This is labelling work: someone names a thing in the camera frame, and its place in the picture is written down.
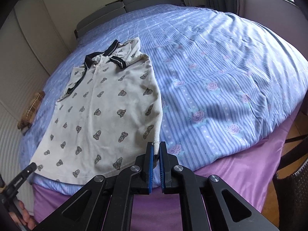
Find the person's left hand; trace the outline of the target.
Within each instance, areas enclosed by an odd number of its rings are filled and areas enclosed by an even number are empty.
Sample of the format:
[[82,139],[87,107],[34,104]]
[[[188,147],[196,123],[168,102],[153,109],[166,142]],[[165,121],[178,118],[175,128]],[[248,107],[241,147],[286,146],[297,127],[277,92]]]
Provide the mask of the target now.
[[17,225],[26,225],[30,230],[33,230],[37,226],[37,222],[29,214],[22,201],[18,200],[18,205],[21,210],[22,218],[18,217],[14,212],[10,212],[11,218]]

